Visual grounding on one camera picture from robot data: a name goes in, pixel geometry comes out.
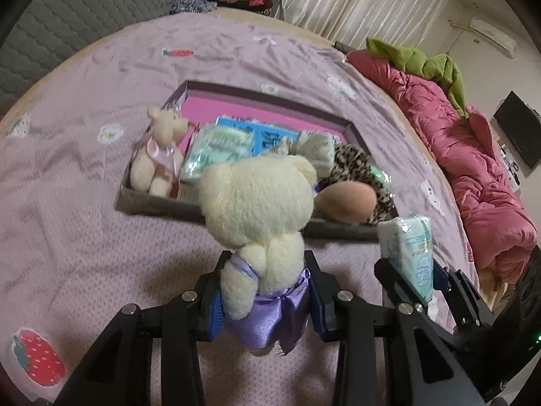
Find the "green sponge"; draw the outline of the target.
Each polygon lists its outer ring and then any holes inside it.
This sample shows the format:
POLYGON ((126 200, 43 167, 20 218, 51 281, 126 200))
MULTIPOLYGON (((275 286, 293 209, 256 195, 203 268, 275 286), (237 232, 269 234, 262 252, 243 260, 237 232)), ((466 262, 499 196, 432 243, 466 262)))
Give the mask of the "green sponge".
POLYGON ((375 179, 379 181, 386 190, 390 190, 392 185, 392 177, 389 174, 382 171, 374 164, 371 164, 370 171, 371 174, 375 177, 375 179))

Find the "black wall television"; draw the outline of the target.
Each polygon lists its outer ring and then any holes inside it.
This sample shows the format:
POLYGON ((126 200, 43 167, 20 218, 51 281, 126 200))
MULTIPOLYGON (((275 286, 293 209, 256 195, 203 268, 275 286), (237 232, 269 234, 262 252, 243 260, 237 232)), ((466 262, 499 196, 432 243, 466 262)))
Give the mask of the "black wall television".
POLYGON ((540 163, 540 115, 511 91, 498 107, 494 118, 524 163, 531 170, 534 169, 540 163))

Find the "white air conditioner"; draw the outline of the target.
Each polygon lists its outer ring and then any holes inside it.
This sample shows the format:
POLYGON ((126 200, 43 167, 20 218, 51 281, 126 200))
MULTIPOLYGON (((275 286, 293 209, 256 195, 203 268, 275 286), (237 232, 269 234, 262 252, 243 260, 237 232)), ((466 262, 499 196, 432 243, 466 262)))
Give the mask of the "white air conditioner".
POLYGON ((473 18, 470 21, 469 26, 476 33, 482 35, 482 37, 486 38, 486 40, 500 49, 508 58, 514 59, 517 50, 517 43, 514 38, 480 18, 473 18))

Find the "orange makeup sponge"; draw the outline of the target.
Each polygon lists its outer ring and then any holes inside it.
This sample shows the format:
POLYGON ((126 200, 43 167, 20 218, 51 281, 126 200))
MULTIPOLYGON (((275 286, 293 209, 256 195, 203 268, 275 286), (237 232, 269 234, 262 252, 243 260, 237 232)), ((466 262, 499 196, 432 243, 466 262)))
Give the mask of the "orange makeup sponge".
POLYGON ((327 218, 343 224, 369 220, 377 205, 376 191, 364 182, 339 181, 314 198, 315 207, 327 218))

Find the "blue patterned cloth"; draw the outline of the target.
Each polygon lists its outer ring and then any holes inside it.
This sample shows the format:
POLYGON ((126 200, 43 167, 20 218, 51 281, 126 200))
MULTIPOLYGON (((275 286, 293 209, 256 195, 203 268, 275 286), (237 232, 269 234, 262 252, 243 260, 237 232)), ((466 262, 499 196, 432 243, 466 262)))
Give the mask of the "blue patterned cloth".
POLYGON ((175 0, 170 5, 170 15, 180 13, 205 14, 217 9, 217 2, 207 0, 175 0))

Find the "cream bear plush purple dress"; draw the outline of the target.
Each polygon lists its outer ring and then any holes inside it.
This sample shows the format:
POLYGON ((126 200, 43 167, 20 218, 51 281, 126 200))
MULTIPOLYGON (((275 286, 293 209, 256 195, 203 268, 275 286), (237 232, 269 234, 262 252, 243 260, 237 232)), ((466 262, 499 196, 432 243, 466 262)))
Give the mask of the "cream bear plush purple dress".
POLYGON ((206 168, 198 183, 205 226, 228 249, 220 291, 228 331, 254 356, 295 349, 309 315, 302 231, 316 172, 302 156, 249 157, 206 168))

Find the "grey quilted headboard cover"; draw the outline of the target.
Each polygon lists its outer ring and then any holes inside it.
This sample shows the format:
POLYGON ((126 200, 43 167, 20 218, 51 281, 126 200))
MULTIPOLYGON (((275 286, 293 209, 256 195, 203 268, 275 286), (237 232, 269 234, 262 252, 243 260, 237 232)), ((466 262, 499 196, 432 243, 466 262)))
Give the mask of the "grey quilted headboard cover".
POLYGON ((77 51, 176 0, 30 0, 1 27, 1 112, 77 51))

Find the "white yellow tissue pack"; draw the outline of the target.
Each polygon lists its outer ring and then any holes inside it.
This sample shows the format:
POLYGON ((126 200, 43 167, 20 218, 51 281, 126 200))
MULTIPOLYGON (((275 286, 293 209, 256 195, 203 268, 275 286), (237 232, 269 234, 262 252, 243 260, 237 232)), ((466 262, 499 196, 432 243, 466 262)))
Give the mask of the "white yellow tissue pack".
POLYGON ((199 203, 198 183, 203 171, 203 155, 198 143, 199 132, 194 131, 187 140, 183 163, 179 169, 176 199, 187 203, 199 203))

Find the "pink blue book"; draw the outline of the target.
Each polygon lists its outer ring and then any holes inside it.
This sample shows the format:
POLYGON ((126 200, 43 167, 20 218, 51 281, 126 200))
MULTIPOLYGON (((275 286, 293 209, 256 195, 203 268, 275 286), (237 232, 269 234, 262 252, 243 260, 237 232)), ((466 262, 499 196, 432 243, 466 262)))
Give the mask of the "pink blue book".
POLYGON ((279 137, 296 137, 301 131, 329 132, 337 142, 349 142, 346 136, 349 122, 340 125, 335 116, 326 120, 298 109, 253 103, 240 98, 222 100, 210 94, 187 94, 176 110, 195 126, 216 124, 252 132, 255 135, 253 155, 268 150, 279 137))

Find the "shallow dark cardboard box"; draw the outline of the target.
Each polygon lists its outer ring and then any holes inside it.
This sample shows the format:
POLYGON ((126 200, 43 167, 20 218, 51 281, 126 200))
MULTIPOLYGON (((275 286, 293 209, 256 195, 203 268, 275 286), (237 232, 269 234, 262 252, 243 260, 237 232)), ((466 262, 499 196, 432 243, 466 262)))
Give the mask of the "shallow dark cardboard box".
MULTIPOLYGON (((181 115, 181 112, 176 110, 178 103, 182 102, 187 94, 196 93, 210 94, 211 97, 222 100, 240 98, 253 103, 266 103, 283 108, 298 109, 300 112, 314 114, 326 120, 331 120, 332 116, 335 116, 336 121, 338 121, 340 125, 345 125, 346 122, 349 122, 346 129, 346 136, 349 139, 349 142, 342 143, 354 144, 364 149, 368 154, 371 153, 364 139, 361 137, 358 128, 356 128, 355 125, 348 119, 330 114, 329 112, 314 108, 312 106, 305 106, 294 101, 282 99, 280 97, 265 93, 258 93, 228 85, 185 81, 173 92, 162 107, 166 110, 170 110, 181 115)), ((198 131, 200 128, 202 128, 200 126, 193 125, 191 122, 190 125, 191 127, 188 134, 186 137, 184 137, 183 141, 179 145, 179 149, 183 154, 185 154, 186 151, 187 140, 194 131, 198 131)), ((177 182, 174 183, 169 197, 157 197, 145 193, 144 191, 135 191, 131 187, 129 173, 130 167, 127 167, 119 188, 119 193, 117 195, 116 209, 118 211, 126 213, 127 215, 165 217, 194 223, 204 222, 199 204, 187 203, 178 201, 176 199, 176 193, 178 191, 177 182)))

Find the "leopard print scrunchie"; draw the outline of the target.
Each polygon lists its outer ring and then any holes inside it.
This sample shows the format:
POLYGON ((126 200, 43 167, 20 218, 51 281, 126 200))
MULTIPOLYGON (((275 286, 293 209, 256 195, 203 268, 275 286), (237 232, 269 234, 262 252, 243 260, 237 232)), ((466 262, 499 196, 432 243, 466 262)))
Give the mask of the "leopard print scrunchie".
POLYGON ((396 209, 391 189, 386 190, 375 179, 370 171, 371 164, 374 164, 371 156, 361 147, 349 143, 336 144, 332 172, 328 178, 324 178, 318 183, 317 191, 322 191, 339 181, 361 181, 370 185, 376 191, 377 205, 367 223, 376 225, 380 221, 393 218, 396 209))

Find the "green tissue pack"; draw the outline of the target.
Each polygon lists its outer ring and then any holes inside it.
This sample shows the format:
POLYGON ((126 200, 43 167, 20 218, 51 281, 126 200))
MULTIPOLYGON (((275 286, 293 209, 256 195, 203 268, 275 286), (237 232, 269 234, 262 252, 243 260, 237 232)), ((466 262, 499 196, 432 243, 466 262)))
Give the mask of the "green tissue pack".
POLYGON ((427 303, 432 321, 438 317, 434 296, 433 237, 430 219, 413 213, 377 225, 382 257, 388 258, 427 303))
POLYGON ((251 156, 254 133, 238 128, 205 124, 190 140, 181 180, 196 182, 211 165, 238 161, 251 156))

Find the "floral cream scrunchie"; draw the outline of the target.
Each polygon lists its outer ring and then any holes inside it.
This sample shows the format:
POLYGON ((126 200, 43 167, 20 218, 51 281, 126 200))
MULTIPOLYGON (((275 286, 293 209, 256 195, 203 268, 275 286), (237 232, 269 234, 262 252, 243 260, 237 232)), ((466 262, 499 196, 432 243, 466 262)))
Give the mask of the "floral cream scrunchie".
POLYGON ((297 137, 283 137, 265 154, 302 156, 313 165, 317 178, 324 179, 334 167, 336 139, 329 132, 303 130, 297 137))

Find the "beige mouse plush pink dress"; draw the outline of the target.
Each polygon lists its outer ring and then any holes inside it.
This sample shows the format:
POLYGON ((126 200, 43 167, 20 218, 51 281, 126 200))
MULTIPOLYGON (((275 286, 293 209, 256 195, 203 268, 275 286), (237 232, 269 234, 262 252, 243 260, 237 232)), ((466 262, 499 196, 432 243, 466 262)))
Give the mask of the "beige mouse plush pink dress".
POLYGON ((190 123, 179 113, 157 106, 149 106, 147 115, 150 125, 132 160, 130 184, 135 191, 169 197, 174 183, 179 181, 184 162, 179 145, 190 123))

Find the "pink patterned bedsheet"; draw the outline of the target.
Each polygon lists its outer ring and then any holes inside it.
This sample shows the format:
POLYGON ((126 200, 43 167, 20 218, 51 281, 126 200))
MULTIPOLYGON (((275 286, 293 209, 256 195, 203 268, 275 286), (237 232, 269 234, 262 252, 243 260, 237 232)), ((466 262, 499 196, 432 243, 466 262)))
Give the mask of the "pink patterned bedsheet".
POLYGON ((158 18, 63 63, 20 101, 28 131, 1 137, 1 363, 30 398, 53 400, 123 305, 170 301, 219 258, 202 225, 116 210, 148 107, 187 80, 352 122, 391 176, 399 213, 431 219, 437 261, 478 278, 445 177, 342 53, 217 14, 158 18))

